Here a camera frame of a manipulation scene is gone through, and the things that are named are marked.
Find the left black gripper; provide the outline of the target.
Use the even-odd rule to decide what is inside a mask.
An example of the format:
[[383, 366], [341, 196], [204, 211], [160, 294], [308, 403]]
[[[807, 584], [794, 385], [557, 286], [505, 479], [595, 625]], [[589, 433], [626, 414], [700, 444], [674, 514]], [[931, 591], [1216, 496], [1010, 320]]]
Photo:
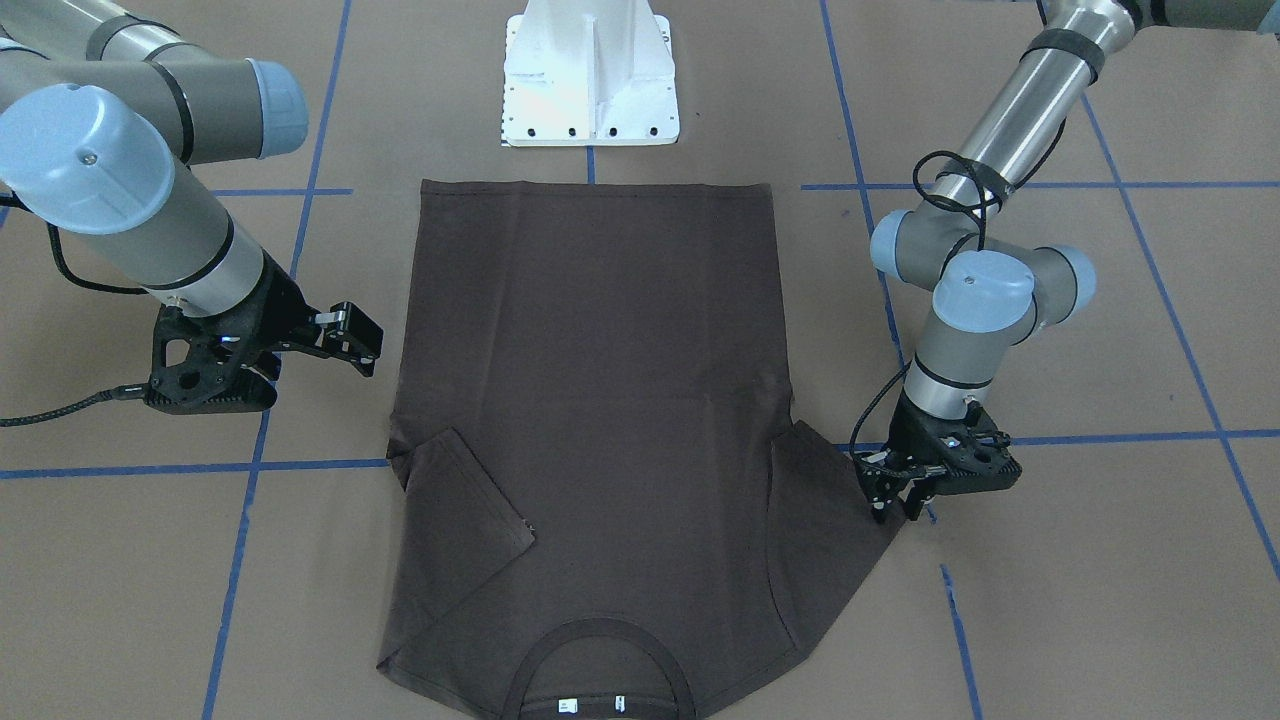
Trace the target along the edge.
[[899, 493], [910, 486], [902, 501], [909, 521], [916, 521], [936, 497], [937, 484], [946, 474], [943, 437], [965, 429], [986, 428], [986, 407], [975, 400], [963, 402], [959, 419], [933, 416], [918, 407], [905, 393], [899, 396], [890, 423], [890, 434], [881, 448], [884, 457], [858, 456], [858, 480], [870, 503], [878, 525], [884, 525]]

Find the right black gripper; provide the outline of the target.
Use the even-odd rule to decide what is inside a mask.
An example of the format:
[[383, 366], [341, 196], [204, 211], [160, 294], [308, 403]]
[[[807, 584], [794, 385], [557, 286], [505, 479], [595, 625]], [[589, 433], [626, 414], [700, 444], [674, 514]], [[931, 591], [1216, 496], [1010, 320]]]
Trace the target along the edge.
[[270, 256], [265, 258], [261, 286], [265, 296], [256, 342], [262, 350], [335, 359], [365, 378], [374, 375], [384, 333], [357, 305], [340, 302], [326, 313], [311, 307], [296, 282]]

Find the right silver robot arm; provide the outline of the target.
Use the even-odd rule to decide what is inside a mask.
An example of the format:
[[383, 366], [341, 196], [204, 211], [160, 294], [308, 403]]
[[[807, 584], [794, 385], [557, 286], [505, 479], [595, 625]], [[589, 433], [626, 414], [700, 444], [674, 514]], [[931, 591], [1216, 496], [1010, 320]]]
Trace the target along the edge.
[[372, 374], [380, 327], [351, 304], [311, 307], [193, 173], [291, 154], [308, 124], [279, 63], [219, 56], [113, 1], [3, 4], [3, 183], [156, 299], [157, 343], [184, 341], [200, 379], [276, 377], [275, 351]]

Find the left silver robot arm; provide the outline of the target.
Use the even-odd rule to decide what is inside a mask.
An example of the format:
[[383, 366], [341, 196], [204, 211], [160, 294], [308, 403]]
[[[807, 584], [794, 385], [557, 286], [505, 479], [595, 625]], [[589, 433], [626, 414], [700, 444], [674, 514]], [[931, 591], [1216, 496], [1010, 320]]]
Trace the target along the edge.
[[852, 454], [870, 515], [916, 520], [940, 495], [1012, 487], [1021, 465], [986, 407], [1010, 347], [1083, 311], [1097, 273], [1079, 250], [996, 240], [991, 220], [1055, 150], [1073, 106], [1106, 61], [1143, 29], [1277, 32], [1275, 1], [1046, 1], [1039, 33], [956, 151], [940, 150], [919, 204], [892, 211], [870, 236], [878, 272], [931, 293], [887, 441]]

